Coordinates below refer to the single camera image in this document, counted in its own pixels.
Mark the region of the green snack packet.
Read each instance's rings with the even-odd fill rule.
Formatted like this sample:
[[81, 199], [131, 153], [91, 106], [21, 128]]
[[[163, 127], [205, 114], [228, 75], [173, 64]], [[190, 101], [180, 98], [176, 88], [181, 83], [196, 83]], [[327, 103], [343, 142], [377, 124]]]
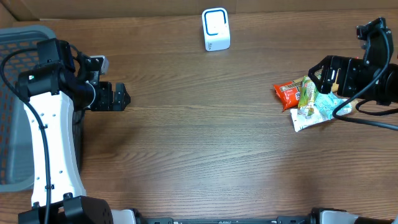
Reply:
[[298, 101], [298, 113], [304, 116], [314, 114], [317, 96], [318, 90], [315, 83], [309, 77], [304, 77]]

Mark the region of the orange spaghetti pasta packet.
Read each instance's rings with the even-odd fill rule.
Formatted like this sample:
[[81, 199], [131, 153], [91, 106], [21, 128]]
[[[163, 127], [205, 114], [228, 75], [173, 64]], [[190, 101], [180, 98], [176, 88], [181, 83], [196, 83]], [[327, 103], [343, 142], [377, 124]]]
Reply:
[[303, 78], [298, 78], [291, 82], [274, 85], [275, 93], [280, 98], [284, 111], [293, 107], [298, 108]]

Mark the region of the light blue snack packet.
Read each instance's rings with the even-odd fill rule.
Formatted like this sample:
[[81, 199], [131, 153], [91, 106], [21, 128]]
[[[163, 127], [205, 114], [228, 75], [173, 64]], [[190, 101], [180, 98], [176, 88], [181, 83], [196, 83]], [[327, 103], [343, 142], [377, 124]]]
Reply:
[[315, 100], [315, 107], [318, 110], [322, 120], [328, 121], [333, 119], [333, 111], [346, 99], [338, 98], [334, 93], [319, 93]]

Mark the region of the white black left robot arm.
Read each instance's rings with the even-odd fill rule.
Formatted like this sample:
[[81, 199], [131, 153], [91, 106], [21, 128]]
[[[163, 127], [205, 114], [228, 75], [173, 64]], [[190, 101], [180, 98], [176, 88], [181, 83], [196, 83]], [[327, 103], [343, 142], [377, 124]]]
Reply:
[[87, 196], [73, 138], [73, 114], [123, 111], [131, 100], [125, 85], [100, 80], [106, 57], [87, 56], [64, 40], [40, 41], [35, 51], [39, 63], [16, 85], [30, 122], [35, 178], [32, 208], [19, 223], [135, 223], [132, 210]]

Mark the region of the white tube with tan cap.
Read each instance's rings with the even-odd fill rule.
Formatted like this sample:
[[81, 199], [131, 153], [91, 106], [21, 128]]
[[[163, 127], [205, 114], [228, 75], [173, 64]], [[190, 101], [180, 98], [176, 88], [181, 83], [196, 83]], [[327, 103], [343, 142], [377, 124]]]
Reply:
[[[357, 105], [357, 103], [358, 100], [352, 101], [351, 103], [340, 109], [339, 112], [337, 112], [337, 115], [344, 116], [347, 114], [355, 113], [355, 106]], [[295, 132], [299, 132], [310, 126], [333, 120], [334, 117], [331, 114], [332, 112], [333, 110], [326, 110], [325, 112], [321, 113], [316, 109], [314, 114], [310, 116], [305, 116], [304, 114], [300, 114], [298, 109], [291, 109], [290, 115], [292, 118]]]

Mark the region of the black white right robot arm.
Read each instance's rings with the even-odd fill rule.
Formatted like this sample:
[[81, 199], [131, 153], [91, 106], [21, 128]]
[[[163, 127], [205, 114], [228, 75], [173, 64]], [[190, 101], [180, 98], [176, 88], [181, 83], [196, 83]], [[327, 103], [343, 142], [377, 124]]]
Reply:
[[[337, 95], [361, 99], [356, 107], [375, 101], [389, 106], [397, 102], [397, 65], [389, 61], [371, 64], [357, 58], [329, 55], [308, 71], [320, 93], [330, 93], [333, 84], [338, 85]], [[396, 223], [395, 220], [381, 220], [355, 215], [334, 208], [313, 208], [307, 223]]]

